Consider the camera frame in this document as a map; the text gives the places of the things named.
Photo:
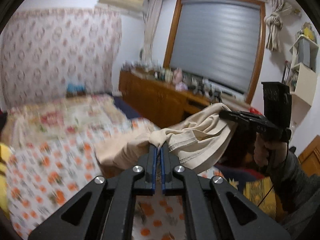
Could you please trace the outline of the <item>right hand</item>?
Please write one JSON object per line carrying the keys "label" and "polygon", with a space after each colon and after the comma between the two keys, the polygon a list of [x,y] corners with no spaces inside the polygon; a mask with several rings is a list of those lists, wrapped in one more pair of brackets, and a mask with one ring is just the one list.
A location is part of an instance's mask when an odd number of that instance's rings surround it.
{"label": "right hand", "polygon": [[257,133],[254,143],[254,161],[259,167],[277,167],[287,155],[287,143],[269,142]]}

